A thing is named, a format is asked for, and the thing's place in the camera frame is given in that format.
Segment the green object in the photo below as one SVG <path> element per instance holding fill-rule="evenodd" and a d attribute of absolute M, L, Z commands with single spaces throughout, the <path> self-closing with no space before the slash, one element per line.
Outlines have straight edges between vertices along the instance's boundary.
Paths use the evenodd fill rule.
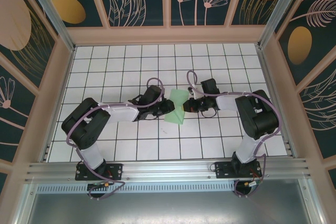
<path fill-rule="evenodd" d="M 184 113 L 185 113 L 183 111 L 183 103 L 186 102 L 188 98 L 189 98 L 188 91 L 172 89 L 169 100 L 171 100 L 174 103 L 175 110 L 168 113 L 164 117 L 165 122 L 183 124 Z"/>

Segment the enclosure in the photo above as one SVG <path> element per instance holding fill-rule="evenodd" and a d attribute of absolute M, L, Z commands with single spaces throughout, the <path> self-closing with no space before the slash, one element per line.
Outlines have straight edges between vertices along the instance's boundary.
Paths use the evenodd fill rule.
<path fill-rule="evenodd" d="M 1 223 L 334 223 L 335 7 L 0 0 Z M 81 159 L 66 142 L 66 117 L 86 98 L 131 100 L 153 77 L 169 99 L 188 91 L 189 70 L 221 93 L 264 90 L 279 111 L 281 132 L 258 151 L 267 156 L 260 190 L 240 198 L 239 177 L 216 178 L 211 166 L 231 161 L 246 133 L 239 113 L 210 109 L 184 112 L 179 124 L 108 124 L 97 146 L 108 164 L 122 164 L 126 184 L 90 200 L 92 182 L 75 180 Z"/>

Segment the gray metal floor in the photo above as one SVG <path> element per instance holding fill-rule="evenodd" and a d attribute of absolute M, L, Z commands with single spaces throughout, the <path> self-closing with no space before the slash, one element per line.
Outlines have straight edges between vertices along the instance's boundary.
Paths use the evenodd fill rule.
<path fill-rule="evenodd" d="M 306 224 L 296 180 L 267 180 L 251 199 L 231 191 L 116 194 L 103 201 L 86 195 L 37 195 L 30 224 Z"/>

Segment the white grid floor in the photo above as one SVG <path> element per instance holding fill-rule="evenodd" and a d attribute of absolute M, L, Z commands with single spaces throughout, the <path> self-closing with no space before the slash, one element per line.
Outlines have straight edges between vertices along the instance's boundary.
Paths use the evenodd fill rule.
<path fill-rule="evenodd" d="M 146 81 L 159 77 L 169 98 L 171 89 L 186 90 L 186 73 L 194 69 L 199 82 L 214 78 L 221 92 L 256 91 L 268 94 L 253 44 L 179 44 L 78 47 L 72 64 L 48 162 L 76 162 L 66 142 L 62 121 L 82 100 L 124 102 L 143 94 Z M 204 113 L 213 115 L 214 111 Z M 186 113 L 183 125 L 164 117 L 109 124 L 98 146 L 107 161 L 231 157 L 244 131 L 236 112 L 219 111 L 211 119 Z M 285 156 L 281 135 L 266 141 L 259 154 Z"/>

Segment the metal plate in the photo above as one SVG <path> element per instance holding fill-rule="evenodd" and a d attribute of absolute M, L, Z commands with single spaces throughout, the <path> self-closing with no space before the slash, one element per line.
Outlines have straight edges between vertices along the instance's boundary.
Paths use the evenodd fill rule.
<path fill-rule="evenodd" d="M 237 174 L 234 172 L 231 162 L 216 162 L 214 163 L 216 170 L 216 178 L 237 178 Z M 262 176 L 260 163 L 258 161 L 253 162 L 247 169 L 247 172 L 241 172 L 239 178 L 253 178 L 253 173 L 249 169 L 252 169 L 259 177 Z"/>
<path fill-rule="evenodd" d="M 103 177 L 111 178 L 113 180 L 121 180 L 122 175 L 122 164 L 107 164 L 106 171 L 102 174 Z M 96 175 L 92 174 L 84 164 L 77 165 L 76 170 L 76 181 L 102 181 L 101 178 L 98 178 Z"/>

